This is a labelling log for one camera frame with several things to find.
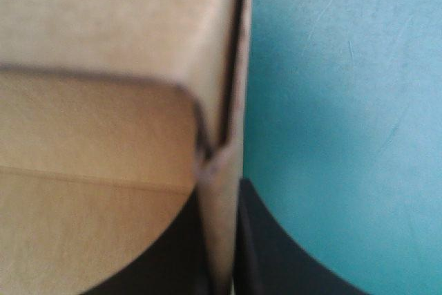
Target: teal wall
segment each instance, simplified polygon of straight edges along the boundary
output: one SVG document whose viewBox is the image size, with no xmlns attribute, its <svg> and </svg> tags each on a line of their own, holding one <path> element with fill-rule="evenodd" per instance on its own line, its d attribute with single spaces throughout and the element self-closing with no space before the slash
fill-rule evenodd
<svg viewBox="0 0 442 295">
<path fill-rule="evenodd" d="M 254 0 L 244 175 L 372 294 L 442 294 L 442 0 Z"/>
</svg>

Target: black curved edge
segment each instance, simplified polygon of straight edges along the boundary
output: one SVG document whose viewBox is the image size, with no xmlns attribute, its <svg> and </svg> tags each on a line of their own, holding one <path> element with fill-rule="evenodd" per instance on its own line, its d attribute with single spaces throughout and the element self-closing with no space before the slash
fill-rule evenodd
<svg viewBox="0 0 442 295">
<path fill-rule="evenodd" d="M 211 282 L 195 191 L 138 258 L 83 295 L 209 295 Z"/>
<path fill-rule="evenodd" d="M 236 295 L 363 295 L 314 260 L 277 223 L 249 180 L 238 200 Z"/>
</svg>

